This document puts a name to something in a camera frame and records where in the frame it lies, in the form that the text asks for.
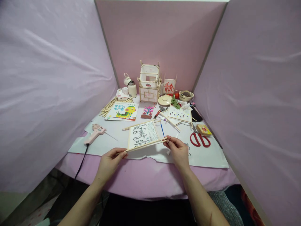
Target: left hand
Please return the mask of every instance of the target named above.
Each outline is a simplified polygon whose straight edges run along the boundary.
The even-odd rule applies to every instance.
[[[121,159],[128,156],[125,150],[126,148],[113,148],[101,157],[94,184],[103,186],[113,176]]]

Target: green leaf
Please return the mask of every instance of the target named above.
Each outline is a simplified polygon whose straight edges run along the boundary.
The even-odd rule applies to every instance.
[[[181,106],[179,105],[179,103],[177,102],[175,95],[172,97],[172,101],[171,104],[176,108],[176,109],[180,109]]]

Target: pink partition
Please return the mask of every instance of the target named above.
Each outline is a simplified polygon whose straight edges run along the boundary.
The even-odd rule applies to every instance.
[[[225,2],[96,1],[119,80],[137,81],[139,60],[160,62],[176,90],[191,90]]]
[[[231,0],[195,102],[272,225],[301,225],[301,1]]]
[[[0,191],[31,192],[117,83],[93,1],[0,1]]]

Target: thermos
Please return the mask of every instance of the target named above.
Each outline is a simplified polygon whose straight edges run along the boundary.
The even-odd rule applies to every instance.
[[[128,89],[129,89],[129,95],[130,97],[137,97],[137,88],[136,88],[136,84],[134,81],[130,81],[128,84]]]

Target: black pants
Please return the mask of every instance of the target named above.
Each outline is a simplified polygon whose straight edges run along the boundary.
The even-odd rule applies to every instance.
[[[196,225],[189,200],[140,201],[110,194],[100,225]]]

